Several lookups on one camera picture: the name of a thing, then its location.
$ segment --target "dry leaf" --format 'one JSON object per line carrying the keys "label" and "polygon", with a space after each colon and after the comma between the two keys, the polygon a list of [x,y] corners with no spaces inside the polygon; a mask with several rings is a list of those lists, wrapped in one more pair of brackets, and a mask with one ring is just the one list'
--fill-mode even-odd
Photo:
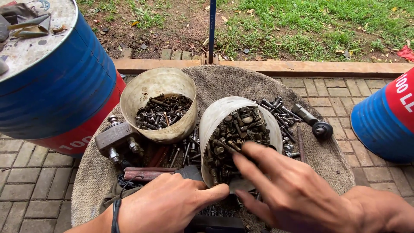
{"label": "dry leaf", "polygon": [[263,60],[263,58],[261,58],[259,55],[257,55],[257,56],[255,57],[255,60],[256,60],[256,61],[262,61],[262,60]]}
{"label": "dry leaf", "polygon": [[204,41],[203,46],[206,46],[208,44],[208,38]]}

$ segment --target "white bucket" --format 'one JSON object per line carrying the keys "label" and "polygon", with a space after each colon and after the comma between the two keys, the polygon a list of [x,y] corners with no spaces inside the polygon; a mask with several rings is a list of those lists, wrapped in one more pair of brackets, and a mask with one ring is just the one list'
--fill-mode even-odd
{"label": "white bucket", "polygon": [[[265,108],[253,103],[251,100],[239,96],[230,96],[212,103],[204,111],[204,114],[201,117],[199,124],[199,136],[202,155],[204,155],[210,136],[218,127],[219,123],[231,112],[248,106],[259,107],[259,110],[263,114],[267,123],[266,128],[270,129],[270,144],[274,146],[277,151],[282,151],[282,134],[280,133],[279,125],[274,116]],[[204,156],[201,156],[201,175],[206,185],[211,188],[213,186],[213,180],[209,172],[209,167],[204,164],[203,160]],[[229,183],[229,187],[231,194],[234,193],[234,190],[236,189],[250,191],[255,188],[250,181],[243,179],[232,179]]]}
{"label": "white bucket", "polygon": [[[150,97],[164,93],[185,95],[193,101],[187,113],[176,123],[158,130],[138,129],[135,117],[145,107]],[[188,137],[197,124],[197,93],[193,79],[177,68],[155,68],[147,70],[128,83],[122,92],[120,108],[125,120],[145,137],[164,144],[177,143]]]}

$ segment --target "blue metal pole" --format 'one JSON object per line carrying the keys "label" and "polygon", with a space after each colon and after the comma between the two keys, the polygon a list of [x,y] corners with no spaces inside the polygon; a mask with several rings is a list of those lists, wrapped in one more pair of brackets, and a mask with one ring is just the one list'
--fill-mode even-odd
{"label": "blue metal pole", "polygon": [[208,63],[213,64],[214,26],[216,23],[216,0],[210,0],[210,31],[208,45]]}

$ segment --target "hand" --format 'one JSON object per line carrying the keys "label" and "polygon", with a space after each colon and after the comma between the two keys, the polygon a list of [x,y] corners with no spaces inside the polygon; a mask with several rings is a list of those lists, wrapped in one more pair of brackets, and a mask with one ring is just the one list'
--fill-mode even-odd
{"label": "hand", "polygon": [[[136,193],[122,199],[118,225],[121,233],[182,232],[208,205],[226,198],[229,186],[206,189],[204,182],[162,174]],[[112,221],[112,205],[104,212]]]}
{"label": "hand", "polygon": [[239,153],[233,155],[234,163],[264,203],[245,191],[236,190],[236,195],[269,226],[293,233],[357,232],[361,209],[336,194],[309,165],[253,142],[245,143],[242,152],[260,169]]}

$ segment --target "blue barrel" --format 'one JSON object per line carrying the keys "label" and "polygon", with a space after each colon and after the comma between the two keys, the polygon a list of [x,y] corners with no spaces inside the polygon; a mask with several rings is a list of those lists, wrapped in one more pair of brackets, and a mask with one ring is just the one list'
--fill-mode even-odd
{"label": "blue barrel", "polygon": [[355,105],[351,126],[379,157],[394,163],[414,161],[414,68]]}
{"label": "blue barrel", "polygon": [[2,51],[0,132],[79,157],[125,83],[75,1],[48,1],[53,32]]}

